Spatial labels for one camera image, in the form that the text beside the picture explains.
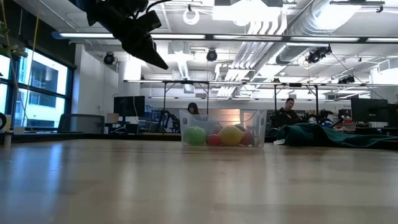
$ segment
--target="yellow ball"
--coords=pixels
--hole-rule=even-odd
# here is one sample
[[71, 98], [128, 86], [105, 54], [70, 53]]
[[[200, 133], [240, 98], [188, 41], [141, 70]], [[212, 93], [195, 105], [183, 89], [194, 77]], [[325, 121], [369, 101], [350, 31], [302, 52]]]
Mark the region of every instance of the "yellow ball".
[[218, 136], [221, 138], [221, 143], [234, 146], [241, 142], [244, 133], [235, 126], [227, 126], [218, 133]]

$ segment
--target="red ball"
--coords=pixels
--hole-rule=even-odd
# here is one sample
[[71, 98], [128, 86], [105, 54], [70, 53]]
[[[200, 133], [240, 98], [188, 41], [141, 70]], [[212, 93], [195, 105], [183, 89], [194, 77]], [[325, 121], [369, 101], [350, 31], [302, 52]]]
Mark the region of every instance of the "red ball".
[[219, 146], [221, 144], [221, 138], [217, 134], [211, 134], [208, 138], [208, 144], [211, 146]]
[[211, 132], [212, 134], [218, 134], [221, 130], [223, 129], [223, 127], [220, 124], [217, 124], [214, 128], [213, 131]]
[[251, 132], [246, 131], [246, 132], [244, 133], [244, 136], [243, 136], [243, 138], [242, 138], [242, 140], [241, 140], [240, 143], [241, 143], [242, 145], [244, 145], [244, 146], [248, 146], [248, 145], [251, 144], [252, 138], [253, 138], [253, 135], [251, 134]]

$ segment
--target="black monitor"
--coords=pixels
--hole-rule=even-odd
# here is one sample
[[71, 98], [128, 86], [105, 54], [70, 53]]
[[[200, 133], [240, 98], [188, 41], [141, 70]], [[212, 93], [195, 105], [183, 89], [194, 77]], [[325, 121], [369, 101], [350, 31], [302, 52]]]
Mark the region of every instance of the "black monitor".
[[113, 113], [121, 117], [144, 116], [144, 96], [119, 96], [113, 99]]
[[389, 122], [388, 101], [379, 99], [351, 99], [353, 121]]
[[338, 116], [339, 116], [339, 118], [340, 117], [350, 118], [350, 117], [352, 117], [351, 110], [346, 110], [346, 109], [338, 110]]
[[397, 107], [397, 105], [389, 104], [388, 110], [390, 112], [390, 121], [388, 122], [388, 126], [398, 128], [398, 107]]

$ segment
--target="window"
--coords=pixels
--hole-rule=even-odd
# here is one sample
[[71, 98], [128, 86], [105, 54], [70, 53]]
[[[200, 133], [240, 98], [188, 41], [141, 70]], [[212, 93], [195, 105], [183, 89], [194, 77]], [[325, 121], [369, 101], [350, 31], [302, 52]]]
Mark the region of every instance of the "window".
[[26, 52], [28, 57], [19, 64], [18, 82], [65, 95], [68, 68], [30, 49]]
[[10, 61], [9, 58], [0, 55], [0, 78], [9, 79]]
[[[71, 93], [67, 93], [72, 89], [72, 73], [68, 67], [40, 53], [33, 54], [30, 49], [26, 52], [26, 58], [0, 55], [0, 112], [14, 113], [13, 127], [56, 128], [61, 115], [70, 113], [65, 108], [72, 103]], [[19, 91], [11, 63], [17, 70]]]
[[39, 105], [39, 106], [49, 106], [55, 108], [56, 97], [49, 96], [41, 93], [29, 93], [29, 104]]
[[30, 49], [26, 52], [28, 57], [19, 62], [18, 82], [25, 85], [16, 99], [14, 126], [56, 128], [65, 112], [68, 68]]
[[0, 113], [6, 112], [7, 85], [0, 84]]
[[[15, 126], [41, 127], [41, 128], [56, 128], [60, 121], [60, 117], [65, 111], [65, 99], [56, 96], [50, 96], [43, 93], [37, 93], [29, 90], [20, 89], [21, 97], [17, 97], [16, 112], [15, 112]], [[24, 118], [24, 110], [22, 103], [26, 106], [26, 116]]]

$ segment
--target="wooden table surface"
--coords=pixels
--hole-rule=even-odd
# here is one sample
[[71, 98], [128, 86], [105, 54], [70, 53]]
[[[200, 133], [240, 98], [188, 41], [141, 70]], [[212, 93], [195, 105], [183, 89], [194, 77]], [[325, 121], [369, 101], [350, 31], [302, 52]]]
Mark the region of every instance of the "wooden table surface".
[[0, 149], [0, 223], [398, 221], [398, 153], [74, 140]]

